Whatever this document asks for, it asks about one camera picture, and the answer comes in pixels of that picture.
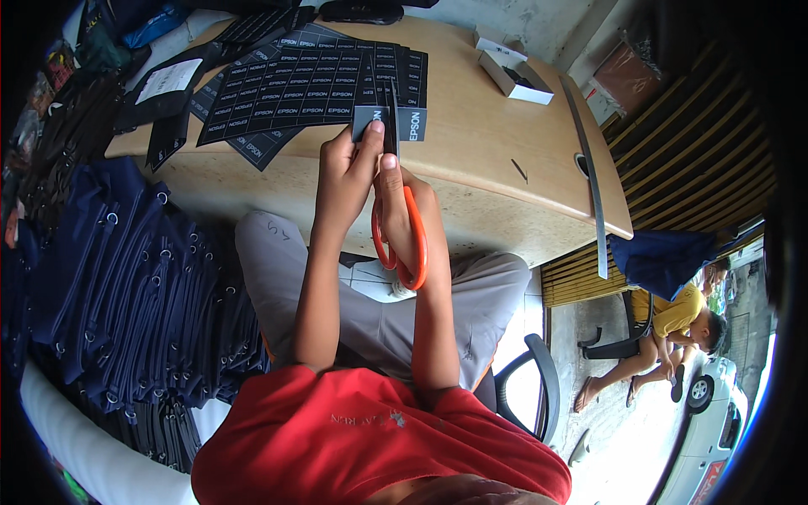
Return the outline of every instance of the gray shorts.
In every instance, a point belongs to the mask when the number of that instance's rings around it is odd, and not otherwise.
[[[274,364],[292,359],[292,331],[308,251],[300,230],[274,214],[253,211],[236,226],[247,292]],[[452,305],[460,386],[485,372],[530,280],[528,265],[509,253],[478,255],[452,266]],[[391,377],[411,381],[415,299],[381,303],[339,283],[339,341]]]

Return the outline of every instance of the red t-shirt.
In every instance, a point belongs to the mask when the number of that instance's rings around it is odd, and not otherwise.
[[[464,389],[432,412],[366,368],[317,377],[304,366],[246,381],[194,460],[200,503],[360,503],[396,482],[474,473],[559,503],[566,464]]]

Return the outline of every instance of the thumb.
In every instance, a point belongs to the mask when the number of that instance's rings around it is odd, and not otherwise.
[[[384,222],[397,221],[403,217],[407,220],[406,202],[404,201],[404,182],[401,167],[395,154],[387,153],[379,163],[379,186],[381,199],[384,202]]]

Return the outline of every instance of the cardboard box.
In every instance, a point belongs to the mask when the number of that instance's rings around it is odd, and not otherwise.
[[[553,99],[553,90],[521,58],[512,54],[486,50],[480,55],[479,62],[509,99],[526,100],[542,105],[547,105]],[[516,84],[511,76],[503,70],[503,67],[512,69],[527,79],[534,89]]]
[[[480,51],[496,51],[497,53],[510,54],[518,57],[522,61],[528,59],[528,55],[517,51],[512,46],[514,43],[522,45],[522,41],[513,35],[508,35],[505,32],[478,24],[474,27],[474,47]]]

